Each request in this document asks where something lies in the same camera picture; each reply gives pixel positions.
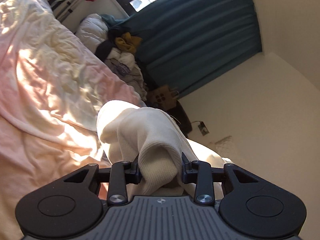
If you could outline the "cream white hoodie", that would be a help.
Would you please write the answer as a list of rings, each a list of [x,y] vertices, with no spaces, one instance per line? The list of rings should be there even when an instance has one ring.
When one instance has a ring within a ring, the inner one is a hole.
[[[164,111],[112,100],[97,116],[97,134],[110,163],[138,161],[142,180],[129,184],[129,198],[193,195],[195,184],[182,183],[182,155],[222,168],[231,160],[187,139]]]

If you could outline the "quilted cream headboard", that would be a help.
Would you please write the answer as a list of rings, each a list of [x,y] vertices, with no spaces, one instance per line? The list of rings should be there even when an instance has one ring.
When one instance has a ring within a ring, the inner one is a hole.
[[[220,155],[228,156],[236,153],[236,146],[231,135],[224,137],[223,139],[212,142],[211,146],[213,146],[215,152]]]

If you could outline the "black bedside bin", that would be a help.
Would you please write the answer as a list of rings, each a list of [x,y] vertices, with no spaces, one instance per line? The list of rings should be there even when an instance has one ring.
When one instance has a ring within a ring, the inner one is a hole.
[[[188,138],[188,134],[193,130],[193,128],[180,102],[176,101],[176,106],[167,110],[166,113],[175,120],[183,135]]]

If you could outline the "brown paper bag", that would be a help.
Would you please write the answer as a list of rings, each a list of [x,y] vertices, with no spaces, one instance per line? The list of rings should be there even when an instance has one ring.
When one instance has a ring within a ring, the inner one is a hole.
[[[167,111],[176,107],[179,92],[168,85],[161,86],[147,94],[148,102],[156,104],[160,109]]]

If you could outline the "grey beige garment pile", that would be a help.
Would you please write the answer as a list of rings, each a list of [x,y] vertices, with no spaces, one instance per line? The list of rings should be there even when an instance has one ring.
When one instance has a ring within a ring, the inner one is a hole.
[[[146,101],[147,91],[146,91],[146,85],[143,79],[142,72],[138,65],[135,65],[135,68],[131,72],[131,74],[120,77],[121,80],[123,80],[127,85],[132,86],[134,90],[140,95],[142,101]]]

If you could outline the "white garment purple print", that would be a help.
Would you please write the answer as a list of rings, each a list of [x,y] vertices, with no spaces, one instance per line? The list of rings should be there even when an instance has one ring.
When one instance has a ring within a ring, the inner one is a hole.
[[[133,54],[112,48],[104,63],[114,74],[125,77],[133,71],[136,62]]]

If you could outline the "pastel tie-dye duvet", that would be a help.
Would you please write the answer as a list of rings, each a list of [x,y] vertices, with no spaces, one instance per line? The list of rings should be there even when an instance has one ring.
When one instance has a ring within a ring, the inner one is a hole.
[[[109,167],[96,133],[110,100],[135,90],[53,15],[46,0],[1,0],[1,239],[21,239],[26,194],[82,166]]]

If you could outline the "black garment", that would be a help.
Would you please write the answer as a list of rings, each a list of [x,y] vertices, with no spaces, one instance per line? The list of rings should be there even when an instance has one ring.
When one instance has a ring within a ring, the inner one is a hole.
[[[113,48],[116,48],[116,38],[122,37],[124,33],[126,33],[127,30],[122,27],[113,27],[108,30],[107,32],[107,39],[99,46],[97,46],[95,51],[95,56],[102,62],[104,62],[108,55],[110,54],[111,50]]]

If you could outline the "mustard yellow garment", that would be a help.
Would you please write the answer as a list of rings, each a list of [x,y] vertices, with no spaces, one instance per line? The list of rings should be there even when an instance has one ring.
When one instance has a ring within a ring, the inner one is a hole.
[[[121,37],[115,39],[116,46],[124,52],[131,53],[135,55],[137,48],[142,42],[142,38],[138,36],[132,36],[129,32],[124,33]]]

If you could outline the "teal curtain right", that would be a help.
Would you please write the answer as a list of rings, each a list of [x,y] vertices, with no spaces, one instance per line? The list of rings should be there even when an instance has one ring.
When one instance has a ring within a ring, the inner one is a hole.
[[[142,39],[136,59],[148,89],[180,96],[263,50],[253,0],[157,0],[111,26]]]

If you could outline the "wall power socket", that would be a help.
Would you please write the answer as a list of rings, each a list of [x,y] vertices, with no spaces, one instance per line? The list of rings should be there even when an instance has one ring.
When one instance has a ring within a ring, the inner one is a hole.
[[[198,124],[198,128],[203,136],[209,134],[208,128],[204,124],[204,122],[200,121]]]

